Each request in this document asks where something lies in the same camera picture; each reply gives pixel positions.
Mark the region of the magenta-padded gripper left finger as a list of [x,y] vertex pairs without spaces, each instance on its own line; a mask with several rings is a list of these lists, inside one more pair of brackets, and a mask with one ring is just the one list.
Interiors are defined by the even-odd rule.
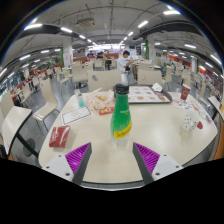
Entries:
[[80,185],[91,153],[91,144],[87,143],[66,155],[57,155],[43,169],[76,185]]

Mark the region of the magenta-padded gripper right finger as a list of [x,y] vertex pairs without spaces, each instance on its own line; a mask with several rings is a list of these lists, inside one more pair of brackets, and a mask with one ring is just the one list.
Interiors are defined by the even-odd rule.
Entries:
[[168,154],[158,154],[141,144],[134,143],[132,152],[145,185],[182,169]]

